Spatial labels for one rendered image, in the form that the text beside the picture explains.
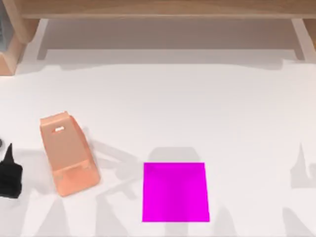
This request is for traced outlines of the flat magenta square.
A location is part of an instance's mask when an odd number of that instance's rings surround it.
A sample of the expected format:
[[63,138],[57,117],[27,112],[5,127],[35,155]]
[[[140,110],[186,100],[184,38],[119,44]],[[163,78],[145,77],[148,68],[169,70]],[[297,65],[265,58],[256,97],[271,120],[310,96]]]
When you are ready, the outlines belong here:
[[203,162],[146,162],[143,222],[209,222]]

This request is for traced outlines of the salmon phone stand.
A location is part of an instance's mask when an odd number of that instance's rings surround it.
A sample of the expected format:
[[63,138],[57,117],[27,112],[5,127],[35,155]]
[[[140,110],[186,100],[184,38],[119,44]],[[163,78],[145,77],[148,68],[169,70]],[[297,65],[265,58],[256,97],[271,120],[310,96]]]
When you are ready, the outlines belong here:
[[68,112],[40,119],[40,133],[57,193],[66,197],[99,184],[87,139]]

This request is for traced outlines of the pale wooden shelf unit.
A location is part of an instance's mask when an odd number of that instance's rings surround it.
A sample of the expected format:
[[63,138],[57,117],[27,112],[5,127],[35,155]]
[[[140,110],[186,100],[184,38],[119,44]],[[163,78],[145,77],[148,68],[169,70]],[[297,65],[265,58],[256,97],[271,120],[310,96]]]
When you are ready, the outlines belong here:
[[294,20],[316,48],[316,0],[24,0],[47,20],[43,49],[292,49]]

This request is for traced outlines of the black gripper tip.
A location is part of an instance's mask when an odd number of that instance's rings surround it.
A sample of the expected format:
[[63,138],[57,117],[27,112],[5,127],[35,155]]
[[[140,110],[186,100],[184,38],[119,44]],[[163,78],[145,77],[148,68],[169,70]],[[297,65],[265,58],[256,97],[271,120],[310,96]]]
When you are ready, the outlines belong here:
[[10,143],[0,162],[0,197],[19,198],[22,192],[23,167],[13,158],[13,145]]

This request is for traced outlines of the wooden cupboard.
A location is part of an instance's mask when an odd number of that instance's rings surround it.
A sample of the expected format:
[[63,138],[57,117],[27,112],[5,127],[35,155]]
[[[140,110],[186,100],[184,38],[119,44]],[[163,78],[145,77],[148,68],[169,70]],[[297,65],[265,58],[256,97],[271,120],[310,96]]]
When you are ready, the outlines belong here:
[[27,0],[0,0],[0,76],[12,76],[39,20],[23,16]]

